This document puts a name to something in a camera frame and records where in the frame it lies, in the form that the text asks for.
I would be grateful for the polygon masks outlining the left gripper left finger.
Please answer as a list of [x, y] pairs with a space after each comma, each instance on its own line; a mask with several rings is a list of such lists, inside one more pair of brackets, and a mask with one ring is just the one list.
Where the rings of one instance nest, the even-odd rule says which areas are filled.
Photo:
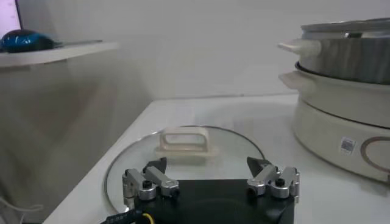
[[157, 198], [158, 191], [162, 197], [173, 198], [180, 195], [177, 180], [165, 175], [167, 159], [150, 161], [141, 172], [127, 169], [122, 175], [122, 191], [124, 201], [138, 198], [141, 201], [152, 201]]

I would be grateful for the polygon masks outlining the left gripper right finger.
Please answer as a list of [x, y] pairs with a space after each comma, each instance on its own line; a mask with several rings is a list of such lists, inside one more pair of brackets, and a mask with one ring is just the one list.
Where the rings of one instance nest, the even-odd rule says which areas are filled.
[[247, 157], [247, 165], [252, 178], [247, 180], [247, 190], [254, 197], [264, 196], [269, 190], [272, 197], [287, 199], [295, 203], [300, 199], [300, 173], [295, 167], [280, 170], [266, 159]]

